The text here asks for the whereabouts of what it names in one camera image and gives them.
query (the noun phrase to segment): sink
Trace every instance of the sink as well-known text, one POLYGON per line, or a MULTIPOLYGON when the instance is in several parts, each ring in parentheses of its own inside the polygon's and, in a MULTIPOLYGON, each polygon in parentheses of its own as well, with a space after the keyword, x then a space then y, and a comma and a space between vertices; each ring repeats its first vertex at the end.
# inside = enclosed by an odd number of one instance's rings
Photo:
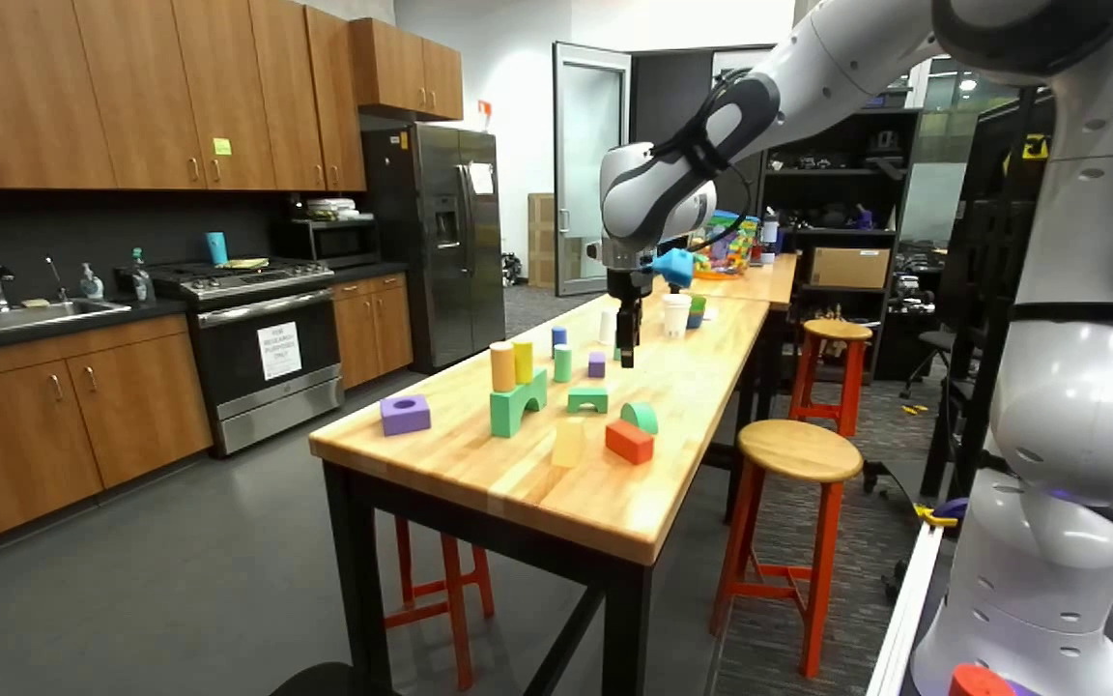
POLYGON ((100 302, 100 297, 73 297, 73 302, 50 302, 33 310, 9 310, 0 314, 0 334, 26 334, 39 324, 71 324, 71 321, 93 321, 108 314, 133 314, 133 305, 100 302))

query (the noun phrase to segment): red bar stool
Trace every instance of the red bar stool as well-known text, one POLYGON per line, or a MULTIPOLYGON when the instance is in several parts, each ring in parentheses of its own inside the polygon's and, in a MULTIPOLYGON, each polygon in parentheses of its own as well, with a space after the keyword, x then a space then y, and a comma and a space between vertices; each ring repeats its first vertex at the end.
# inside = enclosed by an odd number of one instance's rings
POLYGON ((403 607, 388 616, 388 625, 406 625, 421 622, 431 616, 448 616, 448 635, 451 635, 451 664, 455 664, 455 687, 475 686, 475 664, 473 664, 473 641, 468 641, 468 607, 465 607, 465 589, 480 589, 480 607, 483 619, 493 616, 493 597, 489 597, 489 571, 488 571, 488 553, 483 547, 473 547, 473 571, 458 569, 458 551, 451 535, 440 535, 440 580, 412 580, 412 557, 410 557, 410 524, 395 520, 395 537, 398 537, 398 575, 403 575, 403 607))
POLYGON ((864 383, 871 324, 853 324, 844 316, 811 316, 801 330, 805 330, 805 341, 801 341, 801 365, 793 374, 787 419, 795 419, 795 422, 828 419, 835 426, 835 435, 853 437, 857 435, 860 383, 864 383), (837 401, 817 401, 818 365, 823 365, 823 350, 832 341, 846 343, 837 401))
POLYGON ((735 524, 721 551, 721 571, 712 610, 712 631, 721 635, 725 607, 744 597, 793 598, 805 616, 801 673, 818 678, 823 625, 835 575, 835 535, 844 509, 844 481, 860 473, 860 453, 811 422, 768 419, 737 435, 742 485, 735 524), (763 564, 755 557, 755 524, 765 473, 818 485, 818 530, 811 564, 763 564))

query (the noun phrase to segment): cabinet door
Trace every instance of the cabinet door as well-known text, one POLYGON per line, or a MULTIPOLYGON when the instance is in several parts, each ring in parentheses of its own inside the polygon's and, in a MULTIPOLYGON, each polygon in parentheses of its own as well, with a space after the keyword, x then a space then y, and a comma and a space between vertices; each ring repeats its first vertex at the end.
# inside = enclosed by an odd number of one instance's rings
POLYGON ((357 55, 358 103, 403 107, 403 113, 425 107, 421 39, 390 25, 357 20, 352 47, 357 47, 352 55, 357 55))
POLYGON ((300 8, 295 0, 250 0, 261 115, 283 191, 325 191, 318 92, 300 8))
POLYGON ((0 185, 111 185, 71 3, 0 0, 0 185))
POLYGON ((250 11, 245 0, 174 0, 196 145, 216 191, 274 191, 250 11))
POLYGON ((318 8, 306 8, 306 20, 328 191, 362 191, 368 174, 352 74, 352 30, 345 20, 318 8))
POLYGON ((63 365, 0 374, 0 535, 97 497, 77 396, 63 365))
POLYGON ((209 422, 185 335, 64 359, 100 485, 145 475, 209 449, 209 422))
POLYGON ((382 372, 403 372, 412 365, 410 343, 410 302, 406 302, 406 275, 390 275, 376 283, 376 314, 380 314, 380 357, 382 372))
POLYGON ((340 386, 358 386, 376 378, 380 374, 380 316, 370 305, 370 283, 335 288, 332 321, 335 321, 340 386))
POLYGON ((425 113, 438 120, 465 115, 465 61, 440 43, 421 43, 425 55, 425 113))
POLYGON ((157 0, 73 0, 73 8, 87 52, 116 185, 206 185, 174 8, 157 0))

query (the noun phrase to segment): green block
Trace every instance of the green block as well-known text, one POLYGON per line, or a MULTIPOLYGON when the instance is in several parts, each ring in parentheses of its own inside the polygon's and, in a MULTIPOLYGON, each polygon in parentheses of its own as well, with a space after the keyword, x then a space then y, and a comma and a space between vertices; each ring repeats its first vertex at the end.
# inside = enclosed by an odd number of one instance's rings
POLYGON ((661 435, 661 419, 644 401, 627 401, 621 422, 636 426, 640 435, 661 435))
POLYGON ((601 386, 571 386, 563 412, 571 412, 571 414, 608 414, 608 390, 601 386))
POLYGON ((556 343, 551 359, 556 359, 556 378, 551 383, 567 383, 571 378, 571 350, 556 343))
POLYGON ((550 372, 537 372, 528 383, 515 390, 488 396, 489 437, 515 437, 525 414, 550 405, 550 372))

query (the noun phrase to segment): white wall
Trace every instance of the white wall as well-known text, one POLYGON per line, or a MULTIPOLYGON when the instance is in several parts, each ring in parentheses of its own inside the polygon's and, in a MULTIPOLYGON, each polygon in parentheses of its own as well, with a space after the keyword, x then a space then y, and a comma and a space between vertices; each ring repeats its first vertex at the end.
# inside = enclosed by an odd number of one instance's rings
POLYGON ((395 0, 395 17, 458 52, 468 123, 500 134, 501 252, 525 261, 525 195, 551 191, 556 39, 612 52, 777 43, 793 0, 395 0))

